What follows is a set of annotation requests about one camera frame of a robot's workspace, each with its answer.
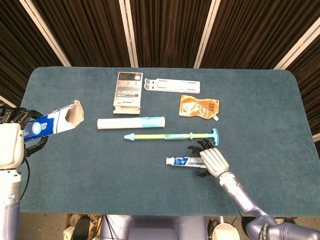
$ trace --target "orange snack pouch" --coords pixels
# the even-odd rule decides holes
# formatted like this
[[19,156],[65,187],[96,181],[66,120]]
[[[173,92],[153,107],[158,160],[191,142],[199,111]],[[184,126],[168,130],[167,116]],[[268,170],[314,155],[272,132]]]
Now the orange snack pouch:
[[204,119],[218,121],[219,100],[216,99],[197,99],[193,96],[181,95],[179,115],[184,117],[199,116]]

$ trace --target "torn cardboard box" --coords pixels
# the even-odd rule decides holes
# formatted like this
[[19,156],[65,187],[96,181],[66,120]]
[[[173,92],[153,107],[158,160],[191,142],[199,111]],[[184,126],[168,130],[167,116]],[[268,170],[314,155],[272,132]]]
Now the torn cardboard box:
[[74,129],[84,120],[84,110],[78,100],[37,119],[24,128],[24,142]]

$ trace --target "white tube with blue band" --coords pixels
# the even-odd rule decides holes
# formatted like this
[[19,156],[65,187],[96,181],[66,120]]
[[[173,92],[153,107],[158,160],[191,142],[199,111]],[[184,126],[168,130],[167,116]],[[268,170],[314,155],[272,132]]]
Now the white tube with blue band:
[[98,129],[142,129],[164,128],[166,120],[164,116],[154,117],[129,117],[129,118],[99,118]]

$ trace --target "table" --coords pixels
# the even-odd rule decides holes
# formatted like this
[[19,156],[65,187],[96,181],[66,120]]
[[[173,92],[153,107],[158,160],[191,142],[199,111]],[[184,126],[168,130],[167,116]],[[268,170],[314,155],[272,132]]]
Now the table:
[[[178,116],[181,93],[142,90],[140,117],[165,128],[98,130],[113,115],[118,72],[200,81],[198,99],[220,100],[219,121]],[[273,216],[320,216],[320,161],[294,76],[286,70],[40,67],[21,106],[43,114],[80,100],[84,122],[49,137],[29,158],[22,212],[232,216],[238,212],[212,177],[165,165],[191,156],[195,140],[124,140],[130,133],[210,133],[255,201]],[[26,179],[26,167],[20,170]]]

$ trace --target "floor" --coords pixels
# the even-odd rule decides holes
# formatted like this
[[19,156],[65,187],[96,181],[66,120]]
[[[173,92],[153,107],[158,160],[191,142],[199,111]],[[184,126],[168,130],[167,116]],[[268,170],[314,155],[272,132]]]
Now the floor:
[[[225,217],[226,223],[231,223],[234,217]],[[297,224],[320,231],[320,217],[299,217]],[[17,240],[62,240],[66,224],[66,215],[63,213],[21,213]],[[234,226],[239,231],[241,240],[249,240],[241,228],[238,217]]]

